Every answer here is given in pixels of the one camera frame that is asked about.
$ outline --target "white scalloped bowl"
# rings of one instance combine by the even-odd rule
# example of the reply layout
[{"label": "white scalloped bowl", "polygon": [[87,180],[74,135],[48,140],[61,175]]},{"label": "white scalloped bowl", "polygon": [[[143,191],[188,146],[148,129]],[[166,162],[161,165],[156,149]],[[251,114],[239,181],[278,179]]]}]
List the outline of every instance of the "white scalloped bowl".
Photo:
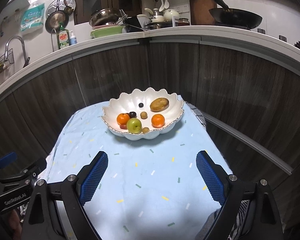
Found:
[{"label": "white scalloped bowl", "polygon": [[[169,100],[169,107],[155,113],[150,110],[150,104],[157,98],[167,98]],[[139,103],[143,103],[144,106],[140,108]],[[117,136],[125,137],[132,141],[141,138],[153,139],[161,133],[167,133],[172,130],[183,115],[183,103],[183,100],[178,100],[176,93],[169,95],[165,89],[161,89],[160,91],[155,91],[153,88],[148,88],[146,91],[135,89],[131,94],[122,93],[118,99],[110,99],[109,106],[103,107],[104,115],[102,116],[102,120],[109,127],[110,131]],[[150,129],[149,132],[134,134],[120,128],[117,123],[117,116],[121,113],[132,111],[137,113],[137,118],[141,121],[142,128],[148,127]],[[147,119],[140,118],[140,113],[143,111],[147,112]],[[151,125],[151,118],[155,114],[162,114],[164,116],[165,124],[162,128],[154,128]]]}]

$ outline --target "blue clamp handle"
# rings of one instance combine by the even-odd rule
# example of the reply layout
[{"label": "blue clamp handle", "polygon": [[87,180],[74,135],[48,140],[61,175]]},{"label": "blue clamp handle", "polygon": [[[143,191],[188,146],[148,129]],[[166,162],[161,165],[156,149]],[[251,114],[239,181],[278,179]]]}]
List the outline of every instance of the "blue clamp handle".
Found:
[{"label": "blue clamp handle", "polygon": [[0,158],[0,169],[8,166],[17,160],[17,154],[15,152],[8,153],[7,155]]}]

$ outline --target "electrical outlet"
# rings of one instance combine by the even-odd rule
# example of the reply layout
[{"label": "electrical outlet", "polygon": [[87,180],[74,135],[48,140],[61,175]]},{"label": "electrical outlet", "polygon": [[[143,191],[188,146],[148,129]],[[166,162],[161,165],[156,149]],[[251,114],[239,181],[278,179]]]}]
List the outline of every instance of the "electrical outlet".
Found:
[{"label": "electrical outlet", "polygon": [[177,10],[179,13],[182,13],[182,6],[181,6],[181,5],[176,6],[176,10]]},{"label": "electrical outlet", "polygon": [[182,9],[182,12],[190,12],[188,3],[181,5],[181,9]]}]

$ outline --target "wooden cutting board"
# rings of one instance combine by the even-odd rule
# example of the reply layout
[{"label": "wooden cutting board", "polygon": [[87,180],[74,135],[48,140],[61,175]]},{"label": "wooden cutting board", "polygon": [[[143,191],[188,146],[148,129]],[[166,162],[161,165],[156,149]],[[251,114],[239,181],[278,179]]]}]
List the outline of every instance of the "wooden cutting board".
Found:
[{"label": "wooden cutting board", "polygon": [[214,25],[215,19],[209,13],[209,9],[216,8],[213,0],[189,0],[191,25]]}]

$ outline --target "light blue tablecloth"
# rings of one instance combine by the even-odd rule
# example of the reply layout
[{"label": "light blue tablecloth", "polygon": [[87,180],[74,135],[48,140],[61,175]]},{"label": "light blue tablecloth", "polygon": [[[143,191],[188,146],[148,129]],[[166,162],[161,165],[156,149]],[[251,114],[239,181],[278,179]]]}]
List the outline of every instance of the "light blue tablecloth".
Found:
[{"label": "light blue tablecloth", "polygon": [[[171,132],[138,141],[108,130],[101,119],[102,107],[108,104],[86,107],[70,118],[44,178],[48,183],[63,181],[102,150],[109,166],[84,209],[103,240],[193,240],[207,217],[220,208],[198,172],[196,155],[206,150],[231,174],[225,160],[187,104]],[[58,208],[68,237],[76,239],[62,202]]]}]

